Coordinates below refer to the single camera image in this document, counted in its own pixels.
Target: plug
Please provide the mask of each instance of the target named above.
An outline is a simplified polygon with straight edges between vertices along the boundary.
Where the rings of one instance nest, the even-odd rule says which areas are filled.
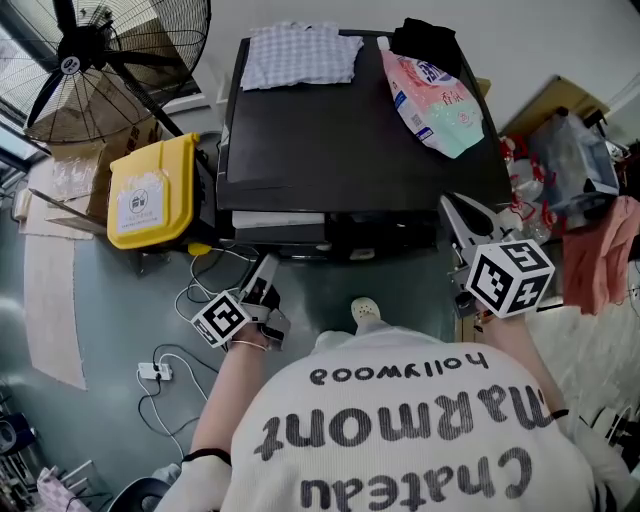
[[[140,378],[147,380],[171,380],[173,370],[167,363],[138,363]]]

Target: black tabletop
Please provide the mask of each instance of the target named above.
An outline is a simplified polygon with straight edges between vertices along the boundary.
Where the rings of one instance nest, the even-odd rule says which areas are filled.
[[[450,159],[424,146],[396,112],[376,38],[364,36],[350,84],[242,91],[243,39],[232,80],[217,182],[218,208],[252,211],[433,210],[443,191],[487,205],[510,201],[498,137],[463,59],[461,81],[477,98],[484,139]]]

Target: shoe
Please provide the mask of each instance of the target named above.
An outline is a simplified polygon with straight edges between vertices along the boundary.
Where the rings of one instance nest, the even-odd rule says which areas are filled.
[[[351,314],[358,327],[371,320],[381,320],[380,308],[368,297],[359,297],[351,303]]]

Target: plastic container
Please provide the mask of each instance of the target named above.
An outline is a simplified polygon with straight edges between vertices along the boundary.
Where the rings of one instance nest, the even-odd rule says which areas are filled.
[[[213,245],[214,182],[195,158],[199,140],[190,133],[111,163],[107,236],[113,245],[147,252]]]

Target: folded towel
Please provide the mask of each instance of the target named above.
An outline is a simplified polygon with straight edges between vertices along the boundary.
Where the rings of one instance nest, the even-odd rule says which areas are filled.
[[[337,23],[281,22],[253,30],[242,89],[270,89],[300,82],[351,82],[362,37],[338,35]]]

